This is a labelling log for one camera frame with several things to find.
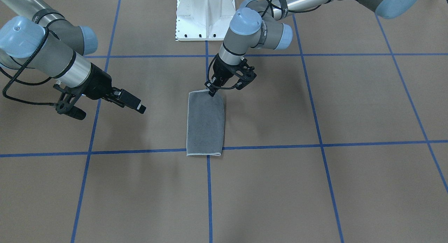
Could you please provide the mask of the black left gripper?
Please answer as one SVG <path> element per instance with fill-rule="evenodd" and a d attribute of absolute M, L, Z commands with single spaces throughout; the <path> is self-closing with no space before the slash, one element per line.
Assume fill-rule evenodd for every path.
<path fill-rule="evenodd" d="M 214 97 L 218 89 L 242 90 L 256 79 L 254 70 L 255 67 L 248 66 L 246 58 L 241 59 L 237 65 L 229 65 L 216 54 L 207 71 L 206 87 L 209 89 L 209 95 Z M 239 78 L 237 83 L 231 87 L 224 87 L 224 84 L 233 76 Z"/>

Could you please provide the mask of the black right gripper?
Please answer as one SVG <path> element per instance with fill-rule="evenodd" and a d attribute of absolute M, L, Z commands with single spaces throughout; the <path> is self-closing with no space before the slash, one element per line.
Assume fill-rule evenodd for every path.
<path fill-rule="evenodd" d="M 64 114 L 77 120 L 84 120 L 86 112 L 75 107 L 75 103 L 80 99 L 82 94 L 92 100 L 102 98 L 106 101 L 114 101 L 118 106 L 129 107 L 140 114 L 144 114 L 147 109 L 141 104 L 141 100 L 132 93 L 125 89 L 113 87 L 111 76 L 93 63 L 91 63 L 91 69 L 85 82 L 76 88 L 80 88 L 80 93 L 61 93 L 55 105 L 58 114 Z"/>

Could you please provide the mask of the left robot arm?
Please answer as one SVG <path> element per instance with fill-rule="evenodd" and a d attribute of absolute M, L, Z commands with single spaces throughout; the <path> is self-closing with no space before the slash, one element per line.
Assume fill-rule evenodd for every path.
<path fill-rule="evenodd" d="M 244 0 L 236 10 L 219 52 L 210 68 L 214 74 L 205 83 L 209 95 L 227 90 L 226 82 L 234 77 L 238 81 L 230 89 L 241 90 L 255 78 L 254 67 L 247 64 L 248 49 L 283 50 L 289 47 L 292 28 L 280 20 L 293 15 L 312 12 L 323 4 L 335 0 Z M 385 19 L 405 13 L 417 0 L 354 0 Z"/>

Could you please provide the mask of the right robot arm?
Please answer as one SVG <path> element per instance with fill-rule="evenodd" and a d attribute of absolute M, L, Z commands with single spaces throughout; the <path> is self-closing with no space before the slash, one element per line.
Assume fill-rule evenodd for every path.
<path fill-rule="evenodd" d="M 30 105 L 42 102 L 25 101 L 7 94 L 13 83 L 37 86 L 38 83 L 18 79 L 24 69 L 37 69 L 55 79 L 54 88 L 61 92 L 55 103 L 46 102 L 58 114 L 83 120 L 85 112 L 75 106 L 81 96 L 100 98 L 129 107 L 143 114 L 141 100 L 124 89 L 112 86 L 109 74 L 85 58 L 94 53 L 98 39 L 87 26 L 74 26 L 43 0 L 1 0 L 16 12 L 1 28 L 1 73 L 5 68 L 16 70 L 2 90 L 5 98 Z"/>

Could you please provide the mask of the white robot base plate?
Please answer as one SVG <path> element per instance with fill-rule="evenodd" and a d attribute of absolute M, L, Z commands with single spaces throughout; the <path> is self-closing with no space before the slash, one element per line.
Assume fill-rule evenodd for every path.
<path fill-rule="evenodd" d="M 223 41 L 236 11 L 235 0 L 177 0 L 177 41 Z"/>

